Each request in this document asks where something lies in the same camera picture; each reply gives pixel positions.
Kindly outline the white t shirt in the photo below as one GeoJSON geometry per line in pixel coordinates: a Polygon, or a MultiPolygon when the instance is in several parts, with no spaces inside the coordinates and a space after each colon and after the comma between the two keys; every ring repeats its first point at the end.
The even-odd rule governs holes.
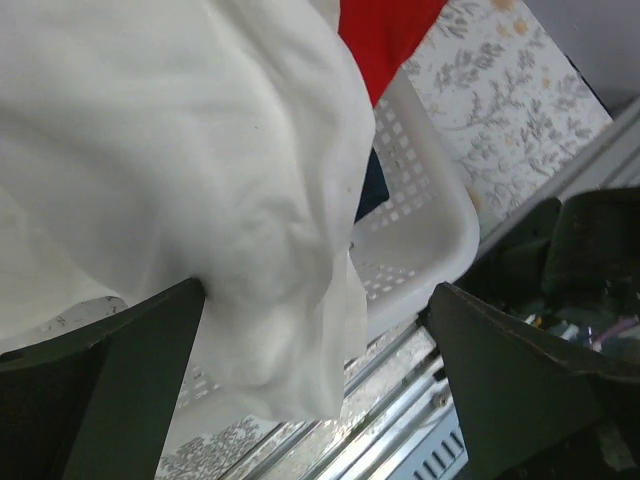
{"type": "Polygon", "coordinates": [[[336,1],[5,1],[1,334],[206,289],[195,360],[249,412],[339,416],[374,136],[336,1]]]}

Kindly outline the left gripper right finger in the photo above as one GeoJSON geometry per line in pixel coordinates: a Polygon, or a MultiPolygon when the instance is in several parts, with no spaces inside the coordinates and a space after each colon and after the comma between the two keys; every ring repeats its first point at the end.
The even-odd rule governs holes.
{"type": "Polygon", "coordinates": [[[443,283],[428,330],[475,479],[636,479],[639,366],[525,324],[443,283]]]}

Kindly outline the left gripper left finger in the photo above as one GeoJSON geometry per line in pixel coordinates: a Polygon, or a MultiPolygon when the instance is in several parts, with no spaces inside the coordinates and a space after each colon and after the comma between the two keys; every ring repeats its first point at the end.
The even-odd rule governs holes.
{"type": "Polygon", "coordinates": [[[2,478],[153,478],[204,301],[188,279],[2,354],[2,478]]]}

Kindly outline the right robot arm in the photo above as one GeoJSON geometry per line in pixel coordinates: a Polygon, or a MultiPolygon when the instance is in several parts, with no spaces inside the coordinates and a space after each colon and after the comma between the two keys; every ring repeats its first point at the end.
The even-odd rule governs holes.
{"type": "Polygon", "coordinates": [[[541,201],[456,284],[594,351],[638,336],[638,187],[541,201]]]}

